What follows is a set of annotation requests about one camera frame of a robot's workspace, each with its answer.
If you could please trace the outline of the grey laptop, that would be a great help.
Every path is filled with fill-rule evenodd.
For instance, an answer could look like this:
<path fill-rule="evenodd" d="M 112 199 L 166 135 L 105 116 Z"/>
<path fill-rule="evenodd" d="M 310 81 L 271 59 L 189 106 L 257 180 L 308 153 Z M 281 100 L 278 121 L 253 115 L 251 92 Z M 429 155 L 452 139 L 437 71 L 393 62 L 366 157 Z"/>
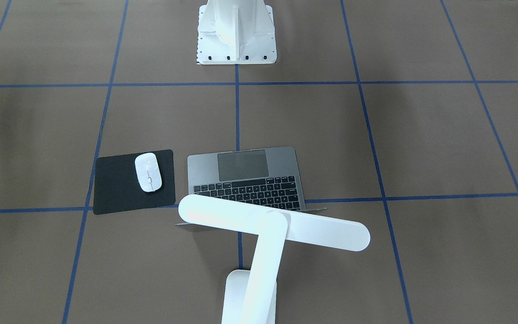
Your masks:
<path fill-rule="evenodd" d="M 293 146 L 190 155 L 189 194 L 287 211 L 306 207 Z"/>

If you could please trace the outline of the white computer mouse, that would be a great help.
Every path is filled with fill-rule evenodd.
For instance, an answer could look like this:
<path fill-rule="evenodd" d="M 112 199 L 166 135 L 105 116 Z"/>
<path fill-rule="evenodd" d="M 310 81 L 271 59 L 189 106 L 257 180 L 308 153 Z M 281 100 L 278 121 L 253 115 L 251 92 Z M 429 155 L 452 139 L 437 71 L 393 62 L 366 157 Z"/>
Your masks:
<path fill-rule="evenodd" d="M 160 166 L 155 153 L 143 153 L 134 160 L 138 184 L 142 191 L 151 193 L 158 191 L 163 185 Z"/>

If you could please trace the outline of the black mouse pad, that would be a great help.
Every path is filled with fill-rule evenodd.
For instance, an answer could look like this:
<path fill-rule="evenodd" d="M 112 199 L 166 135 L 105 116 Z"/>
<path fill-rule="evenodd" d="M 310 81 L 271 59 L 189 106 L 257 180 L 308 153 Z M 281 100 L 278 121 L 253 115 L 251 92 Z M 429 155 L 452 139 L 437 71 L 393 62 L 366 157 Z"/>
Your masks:
<path fill-rule="evenodd" d="M 162 184 L 159 189 L 146 192 L 140 187 L 135 160 L 139 153 L 100 157 L 95 162 L 93 213 L 164 207 L 175 204 L 173 150 L 153 152 Z"/>

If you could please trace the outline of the white desk lamp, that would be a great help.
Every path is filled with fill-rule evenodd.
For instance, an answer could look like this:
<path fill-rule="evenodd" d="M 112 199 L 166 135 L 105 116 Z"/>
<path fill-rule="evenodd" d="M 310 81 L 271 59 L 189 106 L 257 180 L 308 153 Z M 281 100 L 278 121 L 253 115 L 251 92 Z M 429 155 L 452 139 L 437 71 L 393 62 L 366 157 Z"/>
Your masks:
<path fill-rule="evenodd" d="M 223 324 L 273 324 L 277 276 L 286 241 L 361 252 L 371 241 L 368 228 L 355 221 L 190 194 L 179 216 L 189 224 L 257 235 L 249 270 L 226 279 Z"/>

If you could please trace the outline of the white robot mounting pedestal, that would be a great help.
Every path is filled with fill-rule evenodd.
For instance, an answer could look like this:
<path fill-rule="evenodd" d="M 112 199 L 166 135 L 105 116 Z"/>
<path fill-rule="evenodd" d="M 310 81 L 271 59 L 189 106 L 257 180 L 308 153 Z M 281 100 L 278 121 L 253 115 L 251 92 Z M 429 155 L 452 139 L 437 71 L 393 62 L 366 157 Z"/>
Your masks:
<path fill-rule="evenodd" d="M 209 0 L 199 7 L 197 64 L 274 64 L 275 18 L 263 0 Z"/>

